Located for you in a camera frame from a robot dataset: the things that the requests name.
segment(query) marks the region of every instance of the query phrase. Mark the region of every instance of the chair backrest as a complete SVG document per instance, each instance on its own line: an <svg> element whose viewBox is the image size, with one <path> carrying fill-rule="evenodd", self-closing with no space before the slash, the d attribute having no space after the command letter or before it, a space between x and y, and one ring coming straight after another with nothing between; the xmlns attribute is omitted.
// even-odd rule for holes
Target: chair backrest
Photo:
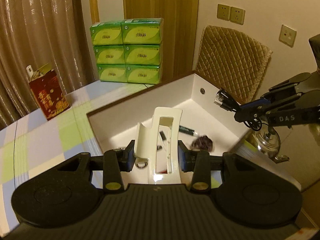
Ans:
<svg viewBox="0 0 320 240"><path fill-rule="evenodd" d="M247 34L208 25L202 33L196 69L239 103L254 98L272 51Z"/></svg>

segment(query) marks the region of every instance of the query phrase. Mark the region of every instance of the green tissue package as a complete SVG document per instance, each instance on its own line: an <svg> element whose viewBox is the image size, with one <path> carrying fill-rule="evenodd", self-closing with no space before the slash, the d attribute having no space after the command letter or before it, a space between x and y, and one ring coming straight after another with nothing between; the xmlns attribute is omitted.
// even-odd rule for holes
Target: green tissue package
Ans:
<svg viewBox="0 0 320 240"><path fill-rule="evenodd" d="M93 45L122 44L121 23L123 21L110 21L96 23L90 27Z"/></svg>
<svg viewBox="0 0 320 240"><path fill-rule="evenodd" d="M126 65L128 83L158 84L161 74L161 66Z"/></svg>
<svg viewBox="0 0 320 240"><path fill-rule="evenodd" d="M157 65L162 61L161 45L124 45L126 64Z"/></svg>
<svg viewBox="0 0 320 240"><path fill-rule="evenodd" d="M122 45L93 46L97 64L124 64Z"/></svg>
<svg viewBox="0 0 320 240"><path fill-rule="evenodd" d="M127 82L126 65L97 65L101 81Z"/></svg>
<svg viewBox="0 0 320 240"><path fill-rule="evenodd" d="M121 24L124 44L160 44L163 37L163 18L130 19Z"/></svg>

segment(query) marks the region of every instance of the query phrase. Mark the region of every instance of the white wall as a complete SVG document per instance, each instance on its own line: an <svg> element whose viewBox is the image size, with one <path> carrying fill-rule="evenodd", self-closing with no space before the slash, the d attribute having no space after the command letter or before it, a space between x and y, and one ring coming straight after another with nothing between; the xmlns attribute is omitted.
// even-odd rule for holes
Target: white wall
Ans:
<svg viewBox="0 0 320 240"><path fill-rule="evenodd" d="M217 4L226 4L245 9L244 25L217 19ZM198 59L199 43L204 27L216 25L242 31L273 50L272 60L258 96L268 88L298 73L313 72L316 62L308 39L320 33L320 0L199 0L198 25L193 67ZM293 48L279 42L281 25L297 31ZM286 138L280 130L282 139ZM295 126L282 144L281 153L287 154L289 163L279 164L291 173L305 188L320 178L320 160L308 154L320 155L320 148L313 141L308 127Z"/></svg>
<svg viewBox="0 0 320 240"><path fill-rule="evenodd" d="M92 25L91 14L90 14L90 4L89 4L89 0L81 0L81 3L82 3L84 26L85 26L85 31L87 35L91 61L95 71L96 79L98 80L99 77L98 77L98 72L96 68L96 61L94 57L90 30L89 30L89 27ZM99 8L99 16L100 16L101 22L124 19L123 0L98 0L98 8Z"/></svg>

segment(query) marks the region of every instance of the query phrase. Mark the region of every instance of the white plastic object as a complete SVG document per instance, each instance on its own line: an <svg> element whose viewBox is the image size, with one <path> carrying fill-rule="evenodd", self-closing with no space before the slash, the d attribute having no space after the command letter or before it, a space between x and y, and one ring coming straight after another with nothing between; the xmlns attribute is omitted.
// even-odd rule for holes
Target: white plastic object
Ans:
<svg viewBox="0 0 320 240"><path fill-rule="evenodd" d="M157 107L154 111L151 128L138 123L134 153L136 158L148 160L148 184L180 184L178 162L178 133L182 110ZM156 173L156 154L159 125L168 126L167 174Z"/></svg>
<svg viewBox="0 0 320 240"><path fill-rule="evenodd" d="M27 73L28 73L28 76L29 78L31 79L32 75L33 75L33 69L31 67L31 65L27 66L26 67L26 70L27 70Z"/></svg>

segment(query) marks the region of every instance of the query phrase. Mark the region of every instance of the wall plate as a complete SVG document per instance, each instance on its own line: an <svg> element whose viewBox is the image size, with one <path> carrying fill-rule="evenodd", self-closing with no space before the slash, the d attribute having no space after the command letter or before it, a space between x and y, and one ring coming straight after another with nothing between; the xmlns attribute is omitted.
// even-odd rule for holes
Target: wall plate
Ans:
<svg viewBox="0 0 320 240"><path fill-rule="evenodd" d="M238 24L244 23L245 10L237 7L231 7L230 9L230 21Z"/></svg>
<svg viewBox="0 0 320 240"><path fill-rule="evenodd" d="M283 42L284 44L290 47L293 47L296 36L297 36L297 31L285 25L281 26L279 41Z"/></svg>
<svg viewBox="0 0 320 240"><path fill-rule="evenodd" d="M230 17L230 6L224 4L218 4L217 18L223 20L229 20Z"/></svg>

